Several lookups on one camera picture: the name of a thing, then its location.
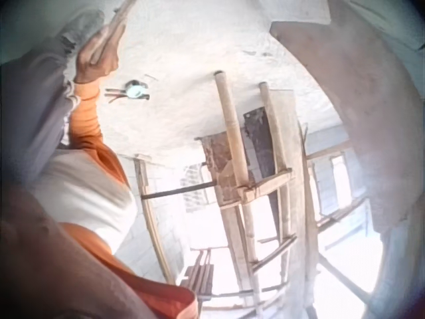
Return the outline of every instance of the white ceiling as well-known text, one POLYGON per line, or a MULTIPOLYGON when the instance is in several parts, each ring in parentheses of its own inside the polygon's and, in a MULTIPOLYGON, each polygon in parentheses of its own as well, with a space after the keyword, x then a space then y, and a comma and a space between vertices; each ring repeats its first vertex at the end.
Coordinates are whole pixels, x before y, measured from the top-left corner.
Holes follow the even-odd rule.
MULTIPOLYGON (((50 6, 56 14, 47 19, 59 21, 57 8, 69 1, 23 2, 37 2, 38 8, 49 3, 41 14, 48 15, 50 6)), ((107 21, 121 2, 106 1, 107 21)), ((105 79, 103 87, 121 88, 138 79, 148 83, 151 100, 108 104, 102 97, 98 113, 106 143, 120 154, 199 162, 202 152, 194 138, 225 129, 213 77, 216 70, 227 73, 241 120, 243 113, 262 106, 258 83, 266 81, 271 89, 295 90, 299 120, 308 123, 310 132, 340 123, 314 79, 269 35, 270 21, 253 3, 138 1, 120 47, 120 69, 105 79)))

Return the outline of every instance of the gray pants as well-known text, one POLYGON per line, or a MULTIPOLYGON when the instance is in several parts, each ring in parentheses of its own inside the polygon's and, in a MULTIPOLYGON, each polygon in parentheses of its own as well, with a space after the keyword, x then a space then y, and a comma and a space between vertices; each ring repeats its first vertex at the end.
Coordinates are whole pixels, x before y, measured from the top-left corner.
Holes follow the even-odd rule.
POLYGON ((1 65, 1 181, 29 186, 63 137, 74 103, 57 39, 1 65))

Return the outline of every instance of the person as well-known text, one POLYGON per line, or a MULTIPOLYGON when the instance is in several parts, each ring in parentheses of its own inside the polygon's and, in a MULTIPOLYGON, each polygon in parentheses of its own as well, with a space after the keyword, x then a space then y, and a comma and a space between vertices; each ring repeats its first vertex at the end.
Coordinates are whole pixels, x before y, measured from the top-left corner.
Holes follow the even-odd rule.
POLYGON ((118 68, 126 27, 92 64, 108 36, 108 27, 92 36, 103 23, 100 11, 85 11, 1 66, 2 318, 198 316, 190 290, 137 277, 113 255, 136 206, 96 113, 100 81, 118 68), (64 70, 78 51, 71 83, 64 70), (70 147, 58 150, 70 112, 70 147))

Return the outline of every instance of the window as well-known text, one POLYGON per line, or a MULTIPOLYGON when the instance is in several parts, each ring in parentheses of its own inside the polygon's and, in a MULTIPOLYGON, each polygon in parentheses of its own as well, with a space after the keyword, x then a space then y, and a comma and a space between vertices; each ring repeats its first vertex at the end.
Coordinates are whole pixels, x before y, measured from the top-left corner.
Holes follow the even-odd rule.
POLYGON ((316 182, 316 176, 314 174, 314 166, 311 166, 308 168, 308 173, 310 175, 310 189, 311 189, 311 195, 313 197, 314 215, 315 215, 316 221, 318 221, 321 219, 320 198, 319 198, 319 192, 317 190, 317 182, 316 182))
POLYGON ((331 159, 333 166, 333 178, 337 188, 337 198, 339 208, 344 208, 351 204, 351 187, 344 155, 331 159))

